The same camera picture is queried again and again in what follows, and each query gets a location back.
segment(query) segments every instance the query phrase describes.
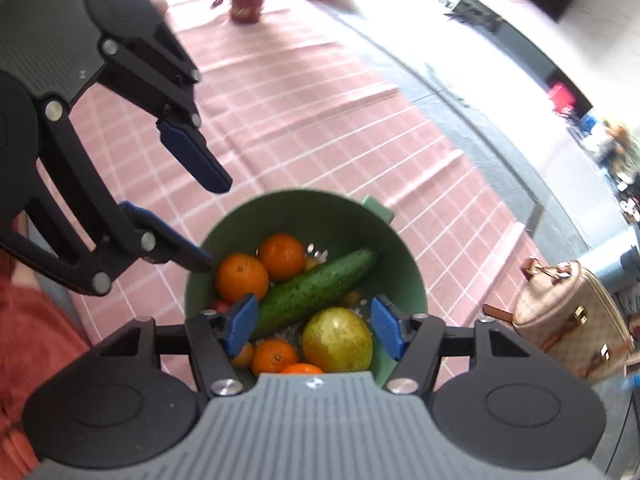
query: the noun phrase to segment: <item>white logo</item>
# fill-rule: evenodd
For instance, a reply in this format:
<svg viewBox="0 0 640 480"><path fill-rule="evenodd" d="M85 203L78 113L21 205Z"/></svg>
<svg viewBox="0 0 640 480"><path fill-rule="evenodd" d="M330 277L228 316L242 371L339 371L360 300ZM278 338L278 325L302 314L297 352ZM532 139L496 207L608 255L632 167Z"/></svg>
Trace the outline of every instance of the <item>white logo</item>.
<svg viewBox="0 0 640 480"><path fill-rule="evenodd" d="M319 390L324 386L324 381L320 377L314 377L305 381L305 386L311 390Z"/></svg>

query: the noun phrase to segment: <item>green bowl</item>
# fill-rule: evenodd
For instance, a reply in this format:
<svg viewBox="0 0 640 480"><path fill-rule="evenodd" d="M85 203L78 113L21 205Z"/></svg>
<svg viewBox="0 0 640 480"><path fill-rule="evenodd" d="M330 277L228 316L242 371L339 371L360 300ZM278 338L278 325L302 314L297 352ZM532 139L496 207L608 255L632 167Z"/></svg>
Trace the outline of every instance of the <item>green bowl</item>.
<svg viewBox="0 0 640 480"><path fill-rule="evenodd" d="M362 246L380 252L375 272L358 288L370 300L385 294L406 314L427 311L420 272L398 234L389 227L393 213L372 197L362 204L317 190L283 190L260 195L226 215L205 238L202 248L213 256L214 268L230 253L255 254L275 233L297 238L328 258L342 256ZM184 298L187 317L205 310L216 299L210 274L191 273ZM370 371L384 384L396 366L374 337Z"/></svg>

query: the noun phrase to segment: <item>silver screw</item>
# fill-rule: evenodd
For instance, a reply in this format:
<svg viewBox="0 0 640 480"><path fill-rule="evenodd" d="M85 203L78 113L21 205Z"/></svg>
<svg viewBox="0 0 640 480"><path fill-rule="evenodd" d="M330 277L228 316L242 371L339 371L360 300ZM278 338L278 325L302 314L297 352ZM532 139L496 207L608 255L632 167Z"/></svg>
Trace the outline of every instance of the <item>silver screw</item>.
<svg viewBox="0 0 640 480"><path fill-rule="evenodd" d="M235 379L219 379L217 381L213 381L211 385L211 391L214 395L220 397L229 397L233 395L237 395L242 392L244 387L240 381Z"/></svg>
<svg viewBox="0 0 640 480"><path fill-rule="evenodd" d="M62 107L62 103L56 100L49 101L44 108L45 117L52 123L59 121L63 112L64 108Z"/></svg>
<svg viewBox="0 0 640 480"><path fill-rule="evenodd" d="M102 51L107 56L113 56L118 51L118 44L113 40L104 40Z"/></svg>
<svg viewBox="0 0 640 480"><path fill-rule="evenodd" d="M156 237L154 234L149 231L144 233L142 238L140 238L140 247L142 247L142 250L147 253L149 251L153 251L156 248Z"/></svg>
<svg viewBox="0 0 640 480"><path fill-rule="evenodd" d="M386 384L386 389L396 395L411 395L418 391L418 383L413 379L400 377L398 379L391 379Z"/></svg>
<svg viewBox="0 0 640 480"><path fill-rule="evenodd" d="M106 272L98 272L91 280L91 284L98 294L106 294L111 290L111 278Z"/></svg>

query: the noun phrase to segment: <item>pink checkered tablecloth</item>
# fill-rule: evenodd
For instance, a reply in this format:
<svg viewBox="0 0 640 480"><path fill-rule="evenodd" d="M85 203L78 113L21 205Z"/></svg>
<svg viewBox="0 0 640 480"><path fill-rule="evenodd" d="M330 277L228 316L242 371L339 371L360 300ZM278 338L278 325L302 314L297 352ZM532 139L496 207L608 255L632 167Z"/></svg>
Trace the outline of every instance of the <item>pink checkered tablecloth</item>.
<svg viewBox="0 0 640 480"><path fill-rule="evenodd" d="M327 18L308 4L291 9L286 0L267 0L261 22L244 27L209 4L174 7L171 23L202 73L201 131L232 175L232 190L202 189L160 144L151 116L95 86L72 120L117 201L151 209L198 243L227 212L266 190L311 187L355 200L370 194L396 213L392 227L417 261L430 313L468 324L492 289L497 306L513 304L523 280L512 267L537 249L435 124L332 40ZM97 342L135 316L181 322L185 279L173 263L139 261L107 297L73 300ZM164 366L190 380L185 359L169 357ZM459 367L447 360L442 380Z"/></svg>

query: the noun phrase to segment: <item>white wall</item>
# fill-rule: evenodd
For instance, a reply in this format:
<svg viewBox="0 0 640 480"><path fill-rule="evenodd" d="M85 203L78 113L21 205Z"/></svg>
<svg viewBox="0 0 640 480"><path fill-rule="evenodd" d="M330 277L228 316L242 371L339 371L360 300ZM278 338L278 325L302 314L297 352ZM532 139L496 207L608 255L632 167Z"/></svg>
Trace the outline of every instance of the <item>white wall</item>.
<svg viewBox="0 0 640 480"><path fill-rule="evenodd" d="M593 71L598 101L640 137L640 0L574 0L558 31Z"/></svg>

